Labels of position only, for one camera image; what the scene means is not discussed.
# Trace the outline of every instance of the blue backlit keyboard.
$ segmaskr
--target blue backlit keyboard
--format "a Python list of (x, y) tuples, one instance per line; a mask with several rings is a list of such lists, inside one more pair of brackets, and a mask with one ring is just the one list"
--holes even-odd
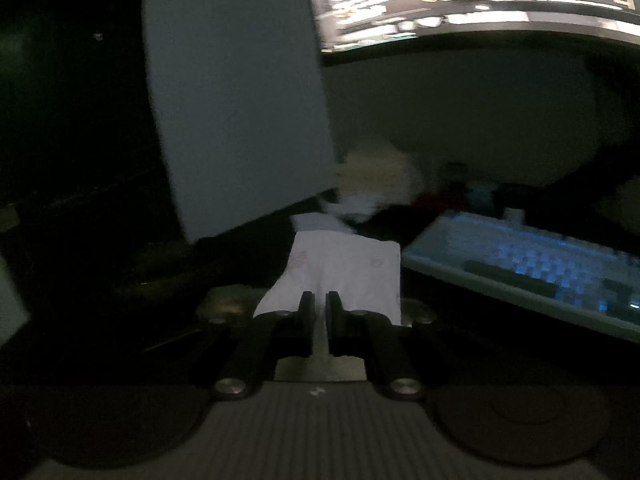
[(402, 264), (498, 300), (640, 342), (640, 259), (471, 213), (440, 216)]

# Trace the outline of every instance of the metal screw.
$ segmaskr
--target metal screw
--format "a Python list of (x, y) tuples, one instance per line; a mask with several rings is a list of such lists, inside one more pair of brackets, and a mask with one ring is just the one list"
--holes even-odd
[(241, 379), (234, 379), (232, 377), (220, 379), (216, 383), (216, 391), (224, 395), (239, 395), (246, 390), (246, 384)]
[(422, 385), (411, 378), (401, 378), (391, 381), (389, 387), (396, 393), (400, 395), (415, 395), (420, 391)]

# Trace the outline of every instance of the circular pad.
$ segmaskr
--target circular pad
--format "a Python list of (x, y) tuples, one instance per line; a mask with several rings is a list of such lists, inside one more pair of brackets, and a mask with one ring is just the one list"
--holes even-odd
[(436, 414), (453, 438), (492, 460), (565, 462), (593, 448), (609, 425), (601, 391), (567, 379), (531, 362), (485, 363), (439, 389)]
[(52, 386), (31, 399), (27, 421), (53, 460), (114, 468), (179, 444), (198, 425), (207, 399), (192, 386)]

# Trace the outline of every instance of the white wall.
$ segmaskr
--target white wall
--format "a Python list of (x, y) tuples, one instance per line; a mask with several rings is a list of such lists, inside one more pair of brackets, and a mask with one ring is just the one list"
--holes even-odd
[(581, 57), (462, 50), (327, 67), (337, 149), (382, 136), (418, 155), (468, 164), (472, 178), (545, 185), (596, 151), (601, 135)]
[(333, 185), (309, 0), (143, 0), (148, 86), (188, 239)]

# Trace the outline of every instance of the paper on desk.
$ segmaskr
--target paper on desk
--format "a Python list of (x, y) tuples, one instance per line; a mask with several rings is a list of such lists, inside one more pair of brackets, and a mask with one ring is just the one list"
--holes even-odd
[(321, 200), (320, 203), (322, 209), (329, 215), (361, 224), (369, 220), (382, 208), (383, 199), (382, 193), (361, 192), (341, 196), (339, 203), (334, 204), (324, 200)]
[(400, 246), (332, 231), (298, 232), (287, 269), (262, 299), (255, 316), (298, 309), (305, 290), (324, 296), (335, 290), (345, 310), (370, 310), (400, 325)]
[(303, 213), (291, 217), (293, 228), (299, 231), (338, 231), (352, 234), (354, 231), (336, 217), (324, 213)]

